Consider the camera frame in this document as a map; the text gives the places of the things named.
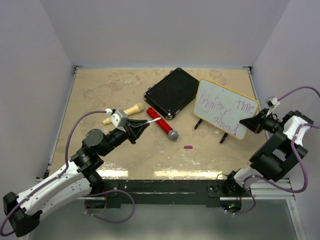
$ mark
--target wooden handle object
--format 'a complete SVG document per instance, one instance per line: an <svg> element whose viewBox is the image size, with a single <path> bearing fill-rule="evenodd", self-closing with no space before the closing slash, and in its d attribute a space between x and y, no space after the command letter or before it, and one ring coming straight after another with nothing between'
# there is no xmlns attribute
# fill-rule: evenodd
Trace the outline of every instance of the wooden handle object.
<svg viewBox="0 0 320 240"><path fill-rule="evenodd" d="M132 114L140 113L143 109L144 109L144 105L142 103L138 103L138 104L134 105L133 107L128 108L124 112L125 112L125 114L130 116ZM107 124L111 123L109 118L106 118L102 122L103 122L104 125L107 125Z"/></svg>

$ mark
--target table top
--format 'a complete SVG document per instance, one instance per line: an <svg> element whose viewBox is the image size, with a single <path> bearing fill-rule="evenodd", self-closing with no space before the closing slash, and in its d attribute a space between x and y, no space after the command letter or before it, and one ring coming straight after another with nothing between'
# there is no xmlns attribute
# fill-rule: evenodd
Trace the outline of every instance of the table top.
<svg viewBox="0 0 320 240"><path fill-rule="evenodd" d="M54 151L50 173L65 162L65 146L70 129L83 114L106 108L125 110L143 103L144 110L131 115L131 119L151 118L146 109L144 92L162 80L172 69L79 69L72 87L61 131ZM200 80L217 82L248 97L255 98L245 69L184 69ZM170 141L165 132L153 123L132 145L125 141L107 156L98 173L104 179L207 179L217 174L246 168L250 157L266 141L265 133L248 131L244 140L227 137L219 144L224 132L203 121L194 129L198 118L194 115L195 100L189 103L176 118L168 121L178 131L177 141ZM104 125L103 113L89 115L75 129L69 146L69 157L81 147L82 140L91 129L106 134L114 129Z"/></svg>

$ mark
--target gray wall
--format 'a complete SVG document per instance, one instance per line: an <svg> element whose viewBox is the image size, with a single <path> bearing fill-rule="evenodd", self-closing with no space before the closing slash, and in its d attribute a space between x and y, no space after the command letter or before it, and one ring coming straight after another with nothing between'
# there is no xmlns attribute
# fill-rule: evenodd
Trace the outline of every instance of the gray wall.
<svg viewBox="0 0 320 240"><path fill-rule="evenodd" d="M71 80L71 61L40 1L0 1L1 198L43 175ZM3 212L1 203L1 221Z"/></svg>
<svg viewBox="0 0 320 240"><path fill-rule="evenodd" d="M260 102L309 85L320 90L320 1L291 0L260 57L253 66L253 80ZM320 99L312 90L300 90L285 98L277 113L299 110L320 123ZM304 158L309 185L296 194L298 210L309 240L320 236L320 131L311 129L303 140L309 150ZM300 167L291 174L293 187L303 184Z"/></svg>
<svg viewBox="0 0 320 240"><path fill-rule="evenodd" d="M86 67L252 66L289 0L41 0Z"/></svg>

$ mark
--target purple cable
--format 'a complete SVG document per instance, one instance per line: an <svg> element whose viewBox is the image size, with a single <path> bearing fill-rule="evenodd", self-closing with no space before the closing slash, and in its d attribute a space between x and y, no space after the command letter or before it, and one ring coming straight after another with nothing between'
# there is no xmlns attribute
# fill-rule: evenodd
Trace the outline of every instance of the purple cable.
<svg viewBox="0 0 320 240"><path fill-rule="evenodd" d="M101 110L98 110L98 111L90 111L88 113L86 113L85 115L83 115L82 117L80 117L76 122L75 124L73 125L70 133L69 133L69 136L67 138L67 141L66 141L66 145L65 145L65 154L64 154L64 160L65 160L65 169L60 173L58 174L58 177L54 177L52 179L50 179L49 181L45 182L44 184L38 186L35 190L33 190L31 193L29 193L27 195L28 198L30 198L33 194L35 194L36 192L38 192L40 189L44 188L46 185L52 183L54 180L60 178L69 168L69 161L68 161L68 150L69 150L69 145L70 145L70 141L71 141L71 137L72 137L72 134L74 133L77 125L79 124L79 122L85 118L86 116L88 115L91 115L91 114L99 114L99 113L106 113L106 111L101 111ZM4 228L5 228L5 225L7 223L7 221L9 220L9 218L11 217L11 215L26 201L27 199L24 198L21 200L21 202L19 202L9 213L8 215L5 217L5 219L3 220L1 226L0 226L0 236L2 237L7 237L13 233L15 233L15 231L11 231L9 233L4 233Z"/></svg>
<svg viewBox="0 0 320 240"><path fill-rule="evenodd" d="M298 90L300 90L300 89L311 89L311 90L315 91L315 93L316 93L316 94L319 96L319 98L320 98L320 92L319 92L317 89L315 89L314 87L312 87L312 86L301 86L301 87L298 87L298 88L296 88L296 89L293 89L292 91L290 91L290 92L288 92L287 94L283 95L282 97L278 98L278 101L281 101L282 99L286 98L286 97L289 96L290 94L292 94L292 93L294 93L294 92L296 92L296 91L298 91ZM246 177L246 178L244 179L244 181L243 181L243 188L244 188L245 192L246 192L247 194L249 194L249 196L253 199L253 205L252 205L249 209L247 209L247 210L245 210L245 211L233 213L234 215L245 214L245 213L251 211L252 209L254 209L254 207L255 207L255 205L256 205L256 200L255 200L254 196L252 196L252 194L250 194L250 192L245 188L245 183L246 183L246 181L247 181L248 179L250 179L250 178L253 178L253 177L259 178L259 179L267 182L268 184L271 184L272 186L274 186L274 187L276 187L276 188L278 188L278 189L280 189L280 190L283 190L283 191L288 192L288 193L293 193L293 194L302 193L303 191L305 191L305 190L307 189L307 187L308 187L308 174L307 174L307 169L306 169L305 164L304 164L304 162L302 161L302 159L301 159L301 157L300 157L300 155L299 155L299 153L298 153L298 151L297 151L297 149L296 149L296 147L295 147L295 140L297 139L297 136L296 136L296 135L299 133L300 129L301 129L303 126L309 126L309 127L311 127L311 128L320 129L320 125L319 125L319 126L316 126L316 125L309 124L309 123L301 124L301 125L299 125L299 127L296 129L296 131L295 131L295 136L292 138L292 140L291 140L291 142L290 142L292 151L293 151L296 159L298 160L298 162L299 162L299 164L300 164L300 166L301 166L301 170L302 170L302 174L303 174L303 179L304 179L302 188L300 188L300 189L298 189L298 190L292 190L292 189L289 189L289 188L281 187L281 186L275 184L274 182L269 181L268 179L265 179L264 177L259 176L259 175L255 175L255 176L251 175L251 176L248 176L248 177Z"/></svg>
<svg viewBox="0 0 320 240"><path fill-rule="evenodd" d="M125 195L127 195L131 202L132 202L132 211L131 213L129 214L129 216L127 216L126 218L122 219L122 220L109 220L107 218L104 218L102 216L98 216L98 215L95 215L93 214L92 212L88 211L87 207L84 206L84 209L85 209L85 213L88 213L89 215L91 215L92 217L96 218L96 219L99 219L99 220L102 220L102 221L105 221L107 223L112 223L112 224L119 224L119 223L123 223L125 221L127 221L129 218L132 217L132 215L134 214L135 212L135 201L133 199L133 197L127 193L126 191L122 191L122 190L109 190L109 191L105 191L105 192L101 192L101 193L97 193L97 194L90 194L90 195L87 195L87 197L95 197L95 196L100 196L100 195L103 195L103 194L110 194L110 193L123 193Z"/></svg>

